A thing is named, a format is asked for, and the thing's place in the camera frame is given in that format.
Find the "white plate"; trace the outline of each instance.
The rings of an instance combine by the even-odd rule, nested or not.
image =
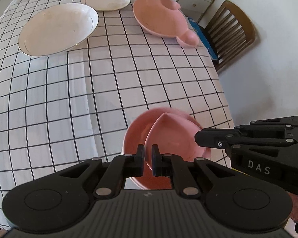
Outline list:
[[[81,0],[96,11],[114,11],[126,7],[130,0]]]
[[[66,51],[88,38],[97,24],[97,12],[87,5],[55,5],[26,23],[19,36],[19,47],[30,56]]]

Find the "tablecloth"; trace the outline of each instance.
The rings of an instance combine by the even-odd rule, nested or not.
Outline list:
[[[203,127],[233,127],[207,49],[182,49],[146,33],[132,5],[98,12],[96,30],[75,50],[30,57],[18,46],[27,21],[80,0],[13,0],[0,18],[0,226],[5,194],[91,157],[121,153],[126,129],[154,107],[177,107]],[[222,150],[212,160],[230,165]]]

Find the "dish stack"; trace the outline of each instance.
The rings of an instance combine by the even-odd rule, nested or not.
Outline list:
[[[175,108],[158,107],[138,116],[129,126],[123,142],[123,154],[135,154],[138,144],[145,145],[145,165],[142,177],[131,177],[141,189],[170,189],[168,177],[152,174],[151,147],[157,144],[161,154],[179,155],[185,161],[196,157],[211,158],[210,148],[199,147],[195,134],[202,126],[189,114]]]

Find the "black grid line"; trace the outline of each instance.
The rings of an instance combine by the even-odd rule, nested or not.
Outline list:
[[[29,69],[28,69],[28,75],[27,75],[27,87],[28,87],[28,83],[29,83],[30,64],[31,64],[31,58],[30,58],[30,62],[29,62]],[[27,126],[27,106],[26,106],[27,100],[28,100],[28,90],[26,89],[26,91],[25,91],[25,126]],[[32,170],[32,163],[31,163],[30,151],[29,151],[29,139],[28,139],[28,128],[27,127],[25,127],[25,139],[27,142],[27,152],[28,152],[28,157],[29,157],[31,174],[32,174],[32,178],[34,180],[34,174],[33,174],[33,170]]]
[[[172,102],[172,101],[178,101],[178,100],[182,100],[182,99],[183,98],[173,99],[173,100],[170,100],[170,101]],[[145,104],[140,104],[140,105],[135,105],[135,106],[128,106],[128,107],[124,107],[123,109],[136,108],[136,107],[140,107],[140,106],[149,106],[149,105],[154,105],[154,104],[158,104],[158,103],[161,103],[161,102],[168,102],[168,100],[164,100],[164,101],[160,101],[160,102],[154,102],[154,103],[145,103]],[[224,107],[228,107],[228,106],[219,106],[219,107],[212,108],[211,110],[215,110],[215,109],[219,109],[219,108],[224,108]],[[121,110],[121,108],[109,109],[109,110],[105,110],[105,111],[98,111],[97,113],[108,113],[108,112],[119,111],[119,110]],[[197,114],[197,113],[203,113],[203,112],[207,112],[207,111],[209,111],[209,110],[207,109],[207,110],[197,111],[197,112],[195,112],[195,114]],[[94,115],[94,114],[96,114],[96,113],[86,113],[86,114],[80,114],[80,115],[77,115],[77,116],[63,117],[63,118],[59,118],[59,119],[56,119],[56,120],[42,121],[42,122],[38,122],[38,123],[27,124],[27,125],[20,126],[20,127],[10,128],[9,130],[18,130],[18,129],[23,129],[24,127],[31,127],[31,126],[41,125],[41,124],[48,124],[48,123],[58,122],[58,121],[62,121],[62,120],[70,120],[70,119],[73,119],[73,118],[79,118],[81,116]]]
[[[15,65],[18,65],[18,64],[21,64],[21,63],[25,63],[25,62],[29,62],[29,61],[30,61],[30,60],[23,61],[23,62],[20,62],[20,63],[16,63]],[[67,64],[58,65],[58,66],[55,66],[55,67],[53,67],[53,68],[62,67],[62,66],[67,66]],[[187,67],[177,67],[177,69],[185,69],[185,68],[187,68]],[[194,69],[194,68],[210,68],[210,67],[205,66],[205,67],[192,67],[192,68]],[[166,68],[163,68],[163,69],[174,69],[174,67],[166,67]],[[134,71],[139,71],[139,72],[141,72],[141,71],[148,71],[148,70],[154,70],[154,69],[136,69],[136,70],[129,70],[129,71],[119,71],[119,73],[127,73],[127,72],[134,72]],[[35,71],[31,71],[31,73],[35,73],[35,72],[39,72],[39,71],[43,71],[43,69],[39,69],[39,70],[35,70]],[[110,74],[112,74],[112,73],[92,74],[91,76],[94,77],[94,76],[110,75]],[[5,79],[5,80],[3,80],[3,81],[0,81],[0,83],[5,82],[5,81],[7,81],[7,80],[15,79],[15,78],[20,77],[20,76],[25,76],[25,75],[27,75],[27,73],[20,74],[20,75],[11,77],[11,78],[7,78],[7,79]],[[71,80],[82,79],[82,78],[85,78],[85,77],[89,77],[89,76],[82,76],[82,77],[71,78]],[[204,79],[204,80],[200,79],[199,81],[208,81],[208,80],[210,80],[210,79]],[[56,84],[56,83],[60,83],[60,82],[63,82],[63,80],[56,81],[56,82],[50,82],[50,83],[48,83],[48,85],[50,85],[50,84]],[[39,87],[39,86],[43,86],[43,85],[38,85],[38,86],[30,87],[30,88],[28,88],[28,89],[36,88],[36,87]]]
[[[106,33],[107,33],[106,20],[105,20],[105,14],[104,14],[104,12],[103,12],[103,16],[104,16],[105,30],[106,30]],[[109,47],[109,54],[110,54],[110,59],[111,59],[112,70],[114,71],[114,76],[115,76],[116,86],[117,86],[117,90],[118,90],[118,96],[119,96],[119,100],[120,100],[121,108],[123,108],[123,102],[121,101],[121,96],[120,96],[120,92],[119,92],[119,87],[118,87],[117,77],[116,77],[116,74],[115,74],[114,61],[113,61],[113,58],[112,58],[112,56],[111,56],[111,49],[110,49],[110,45],[109,45],[109,39],[108,39],[108,36],[107,36],[107,42],[108,42],[108,47]],[[128,127],[128,123],[127,123],[127,120],[126,120],[125,111],[124,111],[124,110],[122,110],[122,111],[123,111],[123,115],[124,115],[124,120],[125,120],[125,123],[126,123],[126,127]]]
[[[50,155],[51,155],[51,159],[52,159],[52,163],[53,163],[53,170],[54,172],[56,172],[55,170],[55,165],[54,165],[54,160],[53,160],[53,154],[52,154],[52,148],[51,148],[51,139],[49,136],[49,128],[48,128],[48,59],[46,60],[46,79],[45,79],[45,116],[46,116],[46,131],[47,131],[47,136],[48,136],[48,149],[50,150]]]
[[[15,67],[15,61],[14,61],[13,69],[12,69],[12,75],[13,75],[13,72],[14,72],[14,67]],[[12,81],[10,81],[10,91],[9,91],[9,100],[8,100],[8,110],[9,110],[9,106],[10,106],[11,84],[12,84]],[[9,147],[9,158],[10,158],[11,169],[13,169],[13,166],[12,166],[12,160],[11,160],[11,151],[10,151],[10,138],[9,138],[9,116],[10,116],[10,112],[8,111],[8,147]],[[14,185],[16,186],[16,181],[15,181],[14,172],[12,172],[12,175],[13,175]]]
[[[170,51],[169,51],[168,46],[165,44],[164,39],[162,39],[162,40],[163,40],[163,43],[164,43],[165,47],[167,48],[168,54],[170,55]],[[191,108],[191,110],[192,110],[192,112],[193,112],[193,117],[194,117],[194,119],[195,119],[194,110],[193,110],[192,105],[191,105],[191,103],[190,103],[190,100],[189,100],[188,94],[187,94],[187,92],[186,92],[186,89],[184,88],[183,81],[181,81],[180,74],[179,74],[178,69],[176,68],[176,66],[175,66],[175,64],[174,64],[174,61],[173,61],[171,55],[170,55],[170,58],[171,58],[171,61],[172,61],[172,63],[173,63],[173,66],[174,66],[174,68],[175,68],[175,70],[176,70],[176,72],[177,72],[177,75],[178,75],[178,77],[179,77],[179,79],[180,79],[180,83],[181,83],[181,85],[182,85],[182,88],[183,88],[183,90],[184,90],[184,93],[185,93],[185,95],[186,95],[186,98],[187,98],[187,100],[188,100],[188,103],[189,103],[189,105],[190,105],[190,108]]]
[[[92,71],[91,71],[91,56],[90,56],[90,50],[89,50],[89,38],[87,39],[87,48],[88,48],[88,50],[87,50],[88,51],[88,63],[89,63],[89,70],[90,70],[90,76],[91,76],[91,89],[92,89],[92,92],[94,94],[93,77],[92,77],[92,73],[91,73]],[[101,130],[100,123],[99,123],[99,116],[98,116],[98,112],[97,112],[96,99],[95,99],[94,95],[93,95],[93,100],[94,100],[94,107],[95,107],[95,112],[96,112],[98,129],[99,129],[99,132],[100,132],[100,139],[102,141],[102,147],[103,147],[103,150],[104,150],[106,161],[108,162],[108,157],[107,157],[107,153],[106,153],[104,138],[103,138],[102,130]]]
[[[78,155],[77,144],[76,144],[76,140],[75,140],[74,126],[73,126],[72,109],[71,109],[71,96],[70,96],[70,81],[69,81],[69,66],[68,66],[68,61],[69,61],[69,52],[67,52],[67,90],[68,90],[68,99],[69,99],[69,108],[70,108],[72,133],[73,133],[73,138],[74,138],[74,146],[75,146],[75,150],[76,150],[77,160],[79,161],[79,155]]]

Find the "pink fish-shaped dish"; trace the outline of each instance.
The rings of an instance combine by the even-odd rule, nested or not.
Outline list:
[[[133,12],[139,25],[160,37],[175,37],[182,47],[196,47],[199,37],[188,28],[180,5],[174,0],[136,0]]]

